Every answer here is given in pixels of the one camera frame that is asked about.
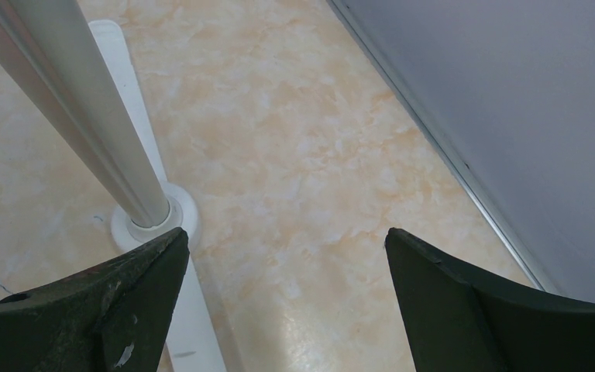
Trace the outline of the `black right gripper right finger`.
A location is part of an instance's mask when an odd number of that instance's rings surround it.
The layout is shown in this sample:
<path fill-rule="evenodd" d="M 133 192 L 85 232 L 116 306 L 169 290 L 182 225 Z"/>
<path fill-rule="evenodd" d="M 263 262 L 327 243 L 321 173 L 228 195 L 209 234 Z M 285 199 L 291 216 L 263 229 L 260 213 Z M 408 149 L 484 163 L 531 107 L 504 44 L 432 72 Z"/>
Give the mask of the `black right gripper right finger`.
<path fill-rule="evenodd" d="M 384 247 L 418 371 L 595 371 L 595 303 L 524 286 L 403 229 Z"/>

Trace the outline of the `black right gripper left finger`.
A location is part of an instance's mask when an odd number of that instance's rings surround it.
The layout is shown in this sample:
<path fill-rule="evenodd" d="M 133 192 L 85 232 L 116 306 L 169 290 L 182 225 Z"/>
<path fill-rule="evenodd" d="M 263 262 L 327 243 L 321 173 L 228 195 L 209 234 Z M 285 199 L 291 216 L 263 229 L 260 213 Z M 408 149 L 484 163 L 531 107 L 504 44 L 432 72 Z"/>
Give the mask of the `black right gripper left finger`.
<path fill-rule="evenodd" d="M 0 371 L 155 371 L 190 251 L 180 228 L 0 300 Z"/>

